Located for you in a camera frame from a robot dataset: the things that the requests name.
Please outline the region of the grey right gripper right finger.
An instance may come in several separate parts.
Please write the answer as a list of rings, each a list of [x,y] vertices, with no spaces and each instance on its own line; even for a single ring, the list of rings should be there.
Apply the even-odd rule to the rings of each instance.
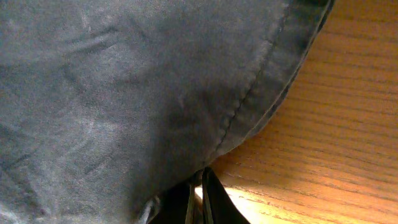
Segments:
[[[210,167],[202,174],[203,218],[205,224],[250,224],[240,213]]]

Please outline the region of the dark blue denim shorts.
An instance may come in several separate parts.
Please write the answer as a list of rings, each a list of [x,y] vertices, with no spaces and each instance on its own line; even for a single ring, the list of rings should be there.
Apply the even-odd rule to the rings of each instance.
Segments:
[[[149,223],[257,134],[332,0],[1,2],[1,222]]]

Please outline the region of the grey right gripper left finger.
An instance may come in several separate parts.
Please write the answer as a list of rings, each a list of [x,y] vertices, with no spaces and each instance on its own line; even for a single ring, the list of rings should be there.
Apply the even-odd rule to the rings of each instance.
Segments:
[[[168,190],[161,200],[162,206],[149,224],[194,224],[195,185],[182,182]]]

